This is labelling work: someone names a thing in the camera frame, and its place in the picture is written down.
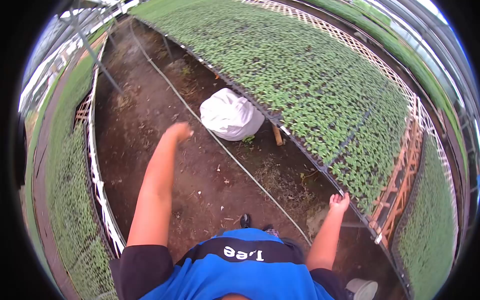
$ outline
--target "shoe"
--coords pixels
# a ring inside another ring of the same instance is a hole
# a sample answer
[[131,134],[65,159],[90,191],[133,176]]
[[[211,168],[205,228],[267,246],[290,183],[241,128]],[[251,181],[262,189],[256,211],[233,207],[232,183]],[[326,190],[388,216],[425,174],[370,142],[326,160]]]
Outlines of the shoe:
[[264,227],[262,230],[263,230],[263,231],[267,231],[267,230],[270,230],[270,229],[273,229],[273,225],[272,225],[272,224],[265,225],[265,227]]
[[251,220],[249,214],[244,214],[240,219],[240,228],[250,228]]

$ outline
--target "white sack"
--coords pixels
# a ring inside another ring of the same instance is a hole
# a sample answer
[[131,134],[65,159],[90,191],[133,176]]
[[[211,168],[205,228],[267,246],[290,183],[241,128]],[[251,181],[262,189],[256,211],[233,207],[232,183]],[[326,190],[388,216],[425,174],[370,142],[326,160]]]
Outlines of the white sack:
[[200,119],[218,137],[240,141],[255,134],[265,117],[247,98],[223,88],[200,105]]

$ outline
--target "hand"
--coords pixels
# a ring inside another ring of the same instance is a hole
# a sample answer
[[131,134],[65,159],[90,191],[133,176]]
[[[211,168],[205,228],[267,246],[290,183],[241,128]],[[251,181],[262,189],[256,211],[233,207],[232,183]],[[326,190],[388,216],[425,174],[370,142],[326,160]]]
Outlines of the hand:
[[167,132],[171,132],[177,137],[177,142],[185,141],[193,135],[193,130],[188,122],[175,123],[167,129]]
[[334,194],[330,196],[330,210],[340,211],[342,213],[346,212],[348,205],[350,204],[350,195],[346,192],[342,196]]

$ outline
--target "blue shirt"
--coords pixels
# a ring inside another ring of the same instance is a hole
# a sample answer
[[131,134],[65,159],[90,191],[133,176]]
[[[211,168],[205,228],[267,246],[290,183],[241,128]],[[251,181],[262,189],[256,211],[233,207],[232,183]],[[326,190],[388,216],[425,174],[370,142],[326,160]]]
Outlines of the blue shirt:
[[142,245],[110,267],[121,299],[343,299],[331,271],[309,272],[303,260],[294,245],[245,228],[199,243],[175,265],[166,247]]

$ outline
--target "hose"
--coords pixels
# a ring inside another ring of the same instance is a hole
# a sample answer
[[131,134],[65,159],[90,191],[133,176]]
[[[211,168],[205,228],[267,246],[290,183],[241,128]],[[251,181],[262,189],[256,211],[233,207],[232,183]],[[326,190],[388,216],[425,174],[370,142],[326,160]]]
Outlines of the hose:
[[[137,37],[135,36],[135,34],[133,33],[133,27],[132,27],[132,21],[130,20],[130,31],[132,33],[132,36],[133,38],[135,39],[137,45],[138,45],[138,48],[140,48],[140,50],[142,51],[142,53],[145,55],[145,57],[147,58],[147,61],[154,67],[154,69],[163,77],[163,79],[165,79],[165,81],[168,83],[168,85],[170,85],[172,91],[177,95],[177,97],[180,99],[180,101],[182,101],[182,103],[185,105],[185,107],[188,109],[188,111],[203,125],[202,123],[202,120],[200,120],[200,118],[197,116],[197,114],[190,108],[190,106],[188,105],[188,103],[183,99],[183,97],[178,93],[177,89],[175,89],[175,87],[173,86],[173,84],[170,82],[170,80],[168,80],[168,78],[165,76],[165,74],[163,74],[162,71],[160,71],[160,69],[155,65],[155,63],[152,61],[152,59],[148,56],[148,54],[145,52],[144,48],[142,47],[142,44],[140,44],[140,41],[137,39]],[[283,209],[283,207],[275,200],[274,197],[272,197],[272,195],[270,195],[269,192],[267,192],[267,190],[255,179],[255,177],[253,177],[252,174],[250,174],[250,172],[235,158],[235,156],[222,144],[222,142],[217,138],[217,136],[208,128],[205,127],[205,129],[207,129],[208,133],[216,140],[216,142],[223,148],[223,150],[225,150],[225,152],[227,152],[227,154],[237,163],[237,165],[240,166],[240,168],[242,168],[243,171],[245,171],[245,173],[247,173],[247,175],[258,185],[258,187],[264,191],[264,193],[270,198],[270,200],[273,201],[273,203],[275,203],[275,205],[280,208],[280,210],[287,216],[287,218],[293,223],[293,225],[295,225],[295,227],[300,231],[300,233],[303,235],[303,237],[305,238],[305,240],[307,241],[308,245],[311,246],[312,243],[310,242],[310,239],[307,237],[307,235],[303,232],[303,230],[300,228],[300,226],[298,226],[297,223],[295,223],[295,221],[290,217],[290,215],[285,211],[285,209]]]

